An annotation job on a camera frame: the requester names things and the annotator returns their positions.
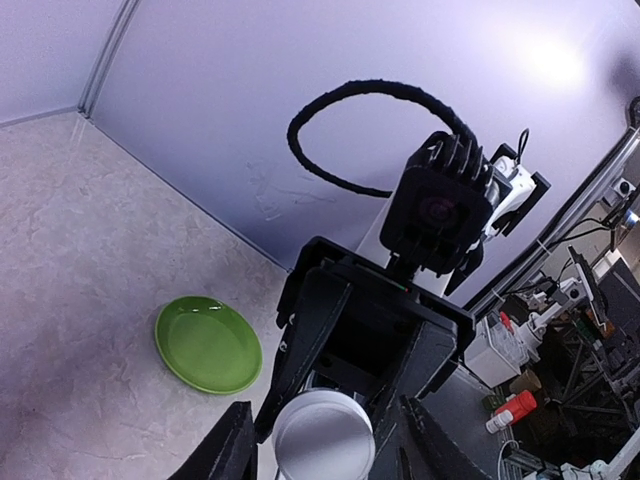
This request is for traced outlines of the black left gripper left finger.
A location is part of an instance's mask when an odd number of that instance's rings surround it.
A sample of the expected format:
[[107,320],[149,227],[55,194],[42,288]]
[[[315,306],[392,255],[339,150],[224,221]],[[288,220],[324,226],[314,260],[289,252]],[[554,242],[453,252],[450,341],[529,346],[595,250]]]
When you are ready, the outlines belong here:
[[233,402],[172,474],[172,480],[256,480],[258,446],[250,402]]

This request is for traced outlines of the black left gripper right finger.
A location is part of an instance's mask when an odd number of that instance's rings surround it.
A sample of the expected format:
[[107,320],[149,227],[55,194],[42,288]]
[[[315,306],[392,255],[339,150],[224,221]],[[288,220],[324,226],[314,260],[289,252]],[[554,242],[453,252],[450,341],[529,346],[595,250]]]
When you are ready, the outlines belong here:
[[415,398],[398,404],[398,479],[490,479]]

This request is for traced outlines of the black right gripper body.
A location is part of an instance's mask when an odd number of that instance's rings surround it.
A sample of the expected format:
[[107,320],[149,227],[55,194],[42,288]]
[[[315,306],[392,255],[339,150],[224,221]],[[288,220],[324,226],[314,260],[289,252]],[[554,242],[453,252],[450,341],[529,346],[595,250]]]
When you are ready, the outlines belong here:
[[474,336],[470,313],[323,237],[314,237],[302,247],[289,276],[300,278],[315,267],[349,281],[351,294],[309,374],[317,372],[346,390],[376,400],[409,335],[425,321],[455,323],[457,347],[418,397],[437,390],[452,374],[454,361]]

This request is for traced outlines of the small white pill bottle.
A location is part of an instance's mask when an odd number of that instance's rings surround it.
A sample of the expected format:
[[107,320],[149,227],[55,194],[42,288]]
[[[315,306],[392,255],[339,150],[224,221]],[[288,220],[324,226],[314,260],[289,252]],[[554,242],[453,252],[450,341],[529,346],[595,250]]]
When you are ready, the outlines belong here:
[[366,479],[376,454],[369,416],[351,397],[311,389],[278,414],[272,445],[279,479]]

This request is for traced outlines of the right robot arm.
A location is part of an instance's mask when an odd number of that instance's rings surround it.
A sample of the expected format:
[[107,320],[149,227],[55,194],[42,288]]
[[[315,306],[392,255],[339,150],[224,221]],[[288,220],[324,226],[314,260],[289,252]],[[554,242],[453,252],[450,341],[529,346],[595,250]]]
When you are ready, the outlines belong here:
[[[315,163],[299,134],[342,100],[387,95],[442,123],[391,170],[353,180]],[[283,337],[255,419],[282,479],[414,478],[435,474],[422,400],[452,375],[476,335],[474,316],[448,301],[549,190],[522,147],[483,151],[472,130],[425,91],[355,80],[322,94],[290,122],[288,146],[309,173],[382,210],[355,250],[317,236],[301,249],[277,307]]]

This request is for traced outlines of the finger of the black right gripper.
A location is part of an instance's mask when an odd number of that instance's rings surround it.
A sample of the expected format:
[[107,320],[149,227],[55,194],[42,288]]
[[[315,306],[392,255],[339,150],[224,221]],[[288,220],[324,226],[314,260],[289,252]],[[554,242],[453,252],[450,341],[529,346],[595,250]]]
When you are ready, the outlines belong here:
[[254,421],[256,439],[271,435],[277,415],[300,390],[333,331],[351,294],[351,283],[315,267],[304,276],[290,275],[277,306],[283,330],[270,389]]
[[373,479],[395,479],[395,450],[400,440],[400,397],[417,397],[456,351],[458,328],[455,323],[425,321],[415,326],[391,366],[372,410],[376,454]]

